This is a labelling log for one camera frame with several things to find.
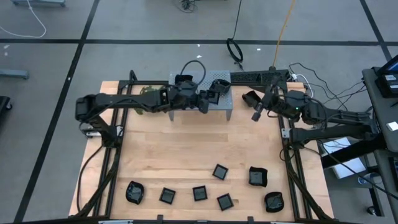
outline computer monitor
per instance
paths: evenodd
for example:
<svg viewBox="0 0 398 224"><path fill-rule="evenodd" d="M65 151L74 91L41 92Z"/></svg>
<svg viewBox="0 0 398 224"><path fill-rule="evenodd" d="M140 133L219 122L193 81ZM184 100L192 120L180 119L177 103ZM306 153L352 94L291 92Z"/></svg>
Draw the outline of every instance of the computer monitor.
<svg viewBox="0 0 398 224"><path fill-rule="evenodd" d="M388 61L377 71L377 75L398 74L398 55Z"/></svg>

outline cable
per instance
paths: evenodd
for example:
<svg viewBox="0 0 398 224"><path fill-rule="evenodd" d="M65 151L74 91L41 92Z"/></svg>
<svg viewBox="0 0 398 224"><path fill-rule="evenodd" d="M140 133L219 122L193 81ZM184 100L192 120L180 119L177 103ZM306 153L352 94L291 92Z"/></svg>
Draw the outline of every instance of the cable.
<svg viewBox="0 0 398 224"><path fill-rule="evenodd" d="M184 65L184 67L182 67L181 72L180 72L180 75L183 74L183 72L184 72L184 70L185 70L185 67L186 67L187 65L189 65L190 63L192 63L192 62L199 63L199 64L202 66L202 68L203 68L203 76L202 76L201 80L199 81L199 83L197 84L197 86L199 86L199 85L203 82L203 80L205 79L205 77L206 77L206 67L205 67L204 64L202 64L200 61L198 61L198 60L191 60L191 61L187 62L187 63Z"/></svg>
<svg viewBox="0 0 398 224"><path fill-rule="evenodd" d="M352 170L351 168L349 168L346 164L340 162L338 159L336 159L334 156L332 156L327 150L325 150L325 151L326 151L326 153L327 153L335 162L337 162L338 164L344 166L345 168L347 168L349 171L351 171L353 174L357 175L358 177L364 179L366 182L368 182L369 184L371 184L373 187L375 187L375 188L381 190L382 192L384 192L384 193L387 194L388 196L391 196L392 198L398 200L398 197L397 197L397 196L395 196L394 194L390 193L389 191L384 190L383 188L377 186L375 183L373 183L373 182L370 181L369 179L367 179L367 178L363 177L361 174L359 174L359 173L353 171L353 170Z"/></svg>
<svg viewBox="0 0 398 224"><path fill-rule="evenodd" d="M319 105L321 105L321 107L322 107L322 109L323 109L323 112L324 112L324 114L325 114L325 120L324 120L324 122L323 122L323 129L326 129L327 127L328 127L328 120L329 120L329 118L328 118L328 115L327 115L327 112L326 112L326 107L325 107L325 105L323 105L323 103L321 102L321 101L319 101L319 100L317 100L317 99L314 99L314 98L310 98L310 100L311 101L315 101L315 102L317 102Z"/></svg>
<svg viewBox="0 0 398 224"><path fill-rule="evenodd" d="M44 26L44 24L42 23L42 21L36 16L36 13L33 11L32 6L30 6L29 0L26 0L26 1L27 1L27 4L29 5L29 9L30 9L30 11L32 12L33 16L35 16L36 19L37 19L37 21L40 23L40 25L42 25L42 27L43 27L43 29L44 29L43 34L40 35L40 36L38 36L38 37L37 37L37 36L31 36L31 35L19 35L19 34L15 34L15 33L9 32L9 31L7 31L6 29L4 29L4 28L1 27L1 26L0 26L0 29L3 30L4 32L8 33L8 34L11 34L11 35L14 35L14 36L17 36L17 37L42 38L42 37L47 33L47 29L45 28L45 26Z"/></svg>
<svg viewBox="0 0 398 224"><path fill-rule="evenodd" d="M330 90L330 88L329 88L329 86L328 86L328 83L327 83L326 81L324 81L323 79L321 79L321 78L318 76L318 74L316 73L316 71L315 71L314 69L307 68L307 67L305 67L304 65L302 65L300 62L296 62L296 63L292 63L292 64L289 65L289 68L290 68L290 70L291 70L293 73L295 73L295 72L293 71L293 69L292 69L292 66L293 66L293 65L300 65L300 66L303 67L304 69L307 69L308 71L313 72L314 75L316 76L316 78L319 79L321 82L323 82L323 83L325 84L326 89L327 89L331 94L333 94L333 96L335 96L335 97L337 98L336 94L333 93L333 92Z"/></svg>
<svg viewBox="0 0 398 224"><path fill-rule="evenodd" d="M281 150L279 151L279 159L281 159L282 161L286 162L286 160L282 159L282 151L283 151L283 150L284 150L284 149L281 149ZM293 157L294 157L294 151L293 151L292 156L289 157L289 161L292 160Z"/></svg>
<svg viewBox="0 0 398 224"><path fill-rule="evenodd" d="M276 44L274 62L272 63L272 66L273 66L273 67L275 67L276 58L278 57L279 43L280 43L280 40L281 40L282 35L283 35L283 33L284 33L284 30L285 30L287 21L289 20L289 16L290 16L290 14L292 13L294 3L295 3L295 0L292 0L292 3L291 3L291 5L290 5L289 12L287 13L287 16L286 16L286 19L285 19L285 22L284 22L284 26L282 27L282 30L280 31L280 34L279 34L278 43Z"/></svg>
<svg viewBox="0 0 398 224"><path fill-rule="evenodd" d="M362 86L362 88L360 88L357 92L351 94L351 96L349 96L349 97L347 98L347 100L343 102L343 104L345 104L349 99L351 99L351 97L353 97L354 94L361 93L361 92L362 92L362 89L363 89L364 87L365 87L365 85Z"/></svg>
<svg viewBox="0 0 398 224"><path fill-rule="evenodd" d="M304 78L305 82L307 82L308 88L309 88L310 91L311 91L311 98L313 98L313 91L312 91L311 85L310 85L310 83L308 82L307 78L305 78L305 76L303 76L302 74L293 74L292 76L293 76L293 79L294 79L294 80L296 80L297 77L303 77L303 78Z"/></svg>
<svg viewBox="0 0 398 224"><path fill-rule="evenodd" d="M177 9L179 9L179 11L182 11L182 12L184 12L184 13L193 13L194 10L198 7L198 6L195 4L195 2L196 2L196 0L180 0L182 9L176 5L175 0L173 0L173 5L174 5Z"/></svg>
<svg viewBox="0 0 398 224"><path fill-rule="evenodd" d="M236 16L236 22L235 22L234 35L232 36L232 38L226 39L226 47L228 48L228 52L231 55L232 59L235 61L234 64L238 65L239 68L242 71L244 71L243 70L243 66L241 65L241 63L243 62L243 53L242 53L242 50L239 47L239 45L234 41L235 34L236 34L236 28L238 26L239 15L240 15L240 12L241 12L241 5L242 5L242 0L240 0L240 2L239 2L238 15ZM236 50L238 51L239 58L232 51L231 46L230 46L231 44L233 44L235 46Z"/></svg>
<svg viewBox="0 0 398 224"><path fill-rule="evenodd" d="M83 175L83 171L84 171L84 169L86 168L86 166L87 166L87 164L89 163L89 161L92 159L92 158L94 158L95 157L95 155L97 155L99 152L100 152L100 150L103 148L103 145L101 145L87 160L86 160L86 162L83 164L83 167L81 168L81 170L80 170L80 173L79 173L79 178L78 178L78 181L77 181L77 196L76 196L76 207L77 207L77 210L80 212L80 185L81 185L81 177L82 177L82 175Z"/></svg>

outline desk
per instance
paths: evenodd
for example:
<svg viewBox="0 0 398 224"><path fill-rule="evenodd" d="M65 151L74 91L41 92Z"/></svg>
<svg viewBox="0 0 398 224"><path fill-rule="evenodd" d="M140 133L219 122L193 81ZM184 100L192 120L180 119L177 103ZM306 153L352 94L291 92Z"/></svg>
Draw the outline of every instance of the desk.
<svg viewBox="0 0 398 224"><path fill-rule="evenodd" d="M391 105L398 101L397 98L386 99L381 96L379 89L375 84L377 78L374 70L366 69L362 71L366 87L368 88L369 97L371 99L373 109L376 112L377 120L380 124L380 129L388 150L380 149L374 151L374 157L378 165L379 173L381 175L384 187L387 191L394 195L398 195L397 188L392 178L391 168L389 166L388 157L398 156L398 131L388 130L386 124L398 121L398 106L391 108ZM391 206L394 220L398 222L398 200L387 196Z"/></svg>
<svg viewBox="0 0 398 224"><path fill-rule="evenodd" d="M115 94L117 87L118 82L103 82L101 92ZM142 87L134 85L132 94L139 94ZM302 83L289 83L288 87L303 91ZM161 214L165 220L246 221L248 216L253 216L255 221L294 220L285 163L279 159L282 144L278 119L264 115L259 122L253 122L254 110L241 98L251 89L246 86L231 88L234 113L230 121L225 120L224 111L209 111L208 114L176 111L174 122L171 122L164 113L138 115L129 110L112 219L155 220ZM110 122L112 110L105 111L101 117ZM296 126L306 127L303 123ZM100 138L88 140L83 163L100 144ZM315 142L307 146L317 148ZM310 151L300 154L308 191L325 213L333 217L319 156ZM85 169L81 180L81 206L98 186L103 155L104 150ZM224 181L211 175L216 164L229 169ZM248 184L251 166L268 170L266 188ZM125 198L126 187L132 180L146 188L140 205L129 203ZM201 185L206 185L208 200L194 202L192 187ZM159 201L163 187L177 192L172 205ZM284 196L285 207L277 213L267 213L263 205L265 194L272 191L282 192ZM107 193L105 190L99 214L104 213ZM234 207L221 212L216 198L226 193L231 195ZM302 198L300 194L297 196L300 214L304 217ZM70 214L76 214L76 192Z"/></svg>

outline wooden table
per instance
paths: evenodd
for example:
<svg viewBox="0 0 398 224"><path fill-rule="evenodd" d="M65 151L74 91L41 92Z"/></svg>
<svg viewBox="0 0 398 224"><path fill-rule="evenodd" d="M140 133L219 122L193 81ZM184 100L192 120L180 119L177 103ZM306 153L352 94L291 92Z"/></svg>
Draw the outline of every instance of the wooden table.
<svg viewBox="0 0 398 224"><path fill-rule="evenodd" d="M117 86L118 82L103 82L101 92L115 94ZM132 93L139 94L142 87L134 85ZM288 87L303 91L302 83L289 83ZM224 111L209 111L208 114L176 111L173 122L164 113L138 115L129 110L111 218L155 220L157 215L163 215L165 220L245 221L248 216L253 216L255 221L293 221L285 163L279 159L282 143L278 119L268 118L263 113L259 122L251 120L254 110L241 98L250 90L246 86L232 87L234 109L230 121L226 121ZM112 110L101 116L110 123ZM296 127L306 127L306 124L299 122ZM88 140L82 163L100 144L100 138ZM317 150L315 142L307 147ZM81 206L98 186L103 155L104 149L85 169L81 181ZM308 191L332 217L319 156L301 150L301 157ZM212 176L217 164L229 169L225 180ZM251 166L268 170L266 188L248 184ZM132 180L145 187L140 205L125 198L126 188ZM194 202L192 188L201 185L206 185L208 200ZM163 187L177 192L172 205L159 201ZM283 193L285 207L280 212L267 213L264 196L273 191ZM216 198L226 193L231 195L234 207L222 212ZM104 213L107 194L106 189L100 214ZM300 216L304 218L301 194L297 196ZM76 212L75 192L70 214Z"/></svg>

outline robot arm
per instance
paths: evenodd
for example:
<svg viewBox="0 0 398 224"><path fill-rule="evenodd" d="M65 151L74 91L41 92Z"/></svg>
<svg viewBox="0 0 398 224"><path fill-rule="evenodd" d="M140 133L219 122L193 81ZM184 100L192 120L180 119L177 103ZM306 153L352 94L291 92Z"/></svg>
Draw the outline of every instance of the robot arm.
<svg viewBox="0 0 398 224"><path fill-rule="evenodd" d="M90 124L100 133L103 145L115 147L119 144L117 128L110 126L100 114L111 108L139 108L146 112L158 113L171 110L198 108L202 113L208 112L209 101L195 92L197 84L185 81L170 85L142 95L87 95L76 101L75 118L81 123Z"/></svg>
<svg viewBox="0 0 398 224"><path fill-rule="evenodd" d="M291 90L283 96L277 94L275 88L275 85L267 87L262 99L254 91L242 96L243 100L255 109L252 120L258 121L262 111L267 110L291 119L293 122L299 121L301 117L303 122L309 125L327 122L344 124L344 126L323 129L283 129L283 137L289 140L291 146L303 148L311 140L344 136L357 139L374 137L375 128L368 113L329 109L301 91Z"/></svg>

